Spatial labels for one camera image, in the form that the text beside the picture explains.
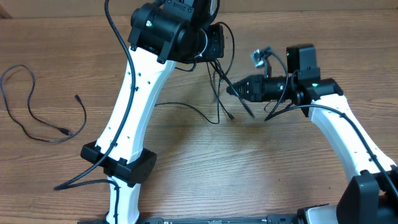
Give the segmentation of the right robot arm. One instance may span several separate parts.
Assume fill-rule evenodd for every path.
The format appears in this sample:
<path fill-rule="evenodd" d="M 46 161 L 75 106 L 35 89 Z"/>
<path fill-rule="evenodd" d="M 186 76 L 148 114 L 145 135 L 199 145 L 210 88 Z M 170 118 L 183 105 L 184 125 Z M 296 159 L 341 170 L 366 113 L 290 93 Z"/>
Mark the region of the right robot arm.
<path fill-rule="evenodd" d="M 254 65 L 265 69 L 226 91 L 250 102 L 289 100 L 286 108 L 272 109 L 266 120 L 302 110 L 327 138 L 338 156 L 348 186 L 336 205 L 298 209 L 295 215 L 268 215 L 266 223 L 397 223 L 397 164 L 374 143 L 349 107 L 343 90 L 332 78 L 322 79 L 312 44 L 286 48 L 285 76 L 272 77 L 269 47 L 256 50 Z"/>

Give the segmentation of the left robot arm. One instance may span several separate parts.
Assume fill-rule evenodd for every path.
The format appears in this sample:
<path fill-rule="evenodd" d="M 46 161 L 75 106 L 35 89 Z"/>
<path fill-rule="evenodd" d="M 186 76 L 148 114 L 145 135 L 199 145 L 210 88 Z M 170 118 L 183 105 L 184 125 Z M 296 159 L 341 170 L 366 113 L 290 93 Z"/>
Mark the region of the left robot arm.
<path fill-rule="evenodd" d="M 140 187 L 157 159 L 143 146 L 147 124 L 177 63 L 223 56 L 223 29 L 214 22 L 219 7 L 218 1 L 154 1 L 133 12 L 129 58 L 113 112 L 101 136 L 80 153 L 106 174 L 110 199 L 104 223 L 139 220 Z"/>

